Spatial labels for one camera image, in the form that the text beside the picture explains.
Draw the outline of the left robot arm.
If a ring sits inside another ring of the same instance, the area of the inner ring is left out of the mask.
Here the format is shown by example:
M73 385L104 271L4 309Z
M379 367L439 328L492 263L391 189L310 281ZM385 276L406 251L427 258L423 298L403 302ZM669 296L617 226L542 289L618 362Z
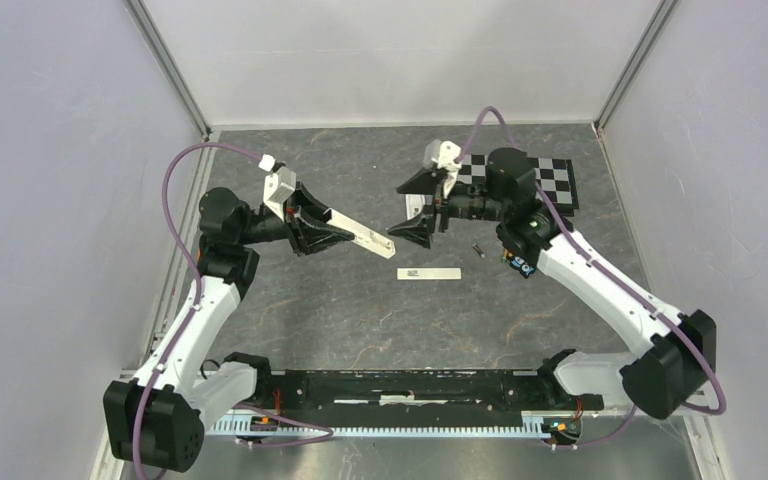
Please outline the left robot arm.
M176 472L192 467L208 428L227 411L274 399L263 356L231 353L215 373L201 374L211 345L254 282L260 256L253 245L286 241L304 256L355 238L332 224L332 209L302 183L277 210L253 209L232 190L212 188L199 212L199 256L190 262L196 274L183 307L134 377L113 381L103 395L113 456Z

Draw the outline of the long white plastic bar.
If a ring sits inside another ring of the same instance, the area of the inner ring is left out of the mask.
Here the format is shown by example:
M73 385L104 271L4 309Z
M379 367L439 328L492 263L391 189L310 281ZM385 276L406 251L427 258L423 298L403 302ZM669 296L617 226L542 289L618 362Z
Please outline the long white plastic bar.
M385 235L353 220L343 213L329 208L326 211L326 223L354 235L352 242L382 258L390 259L396 254L394 242Z

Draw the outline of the white bar lid strip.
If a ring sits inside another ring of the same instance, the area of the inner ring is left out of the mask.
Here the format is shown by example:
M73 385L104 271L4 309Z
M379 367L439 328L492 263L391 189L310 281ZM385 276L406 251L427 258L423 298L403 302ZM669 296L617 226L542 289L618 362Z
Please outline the white bar lid strip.
M398 280L461 280L462 271L460 268L398 268L396 277Z

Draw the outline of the white remote control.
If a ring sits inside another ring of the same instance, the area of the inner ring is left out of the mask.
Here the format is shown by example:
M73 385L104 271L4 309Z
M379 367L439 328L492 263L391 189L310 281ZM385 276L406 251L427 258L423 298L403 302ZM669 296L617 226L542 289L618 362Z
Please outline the white remote control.
M406 219L410 220L421 214L426 205L426 196L421 194L405 194Z

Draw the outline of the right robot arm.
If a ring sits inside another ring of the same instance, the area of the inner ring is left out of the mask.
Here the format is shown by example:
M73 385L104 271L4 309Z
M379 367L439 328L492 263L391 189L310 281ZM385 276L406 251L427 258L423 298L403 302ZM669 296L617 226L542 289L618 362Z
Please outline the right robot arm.
M549 374L537 382L545 405L562 408L576 396L598 395L663 420L710 386L716 403L709 413L722 414L715 321L659 299L601 255L563 214L574 200L572 183L561 159L512 147L465 155L451 142L435 141L420 170L398 187L400 194L421 197L423 206L389 234L429 247L454 219L492 222L513 270L557 281L613 329L627 353L570 352L551 360Z

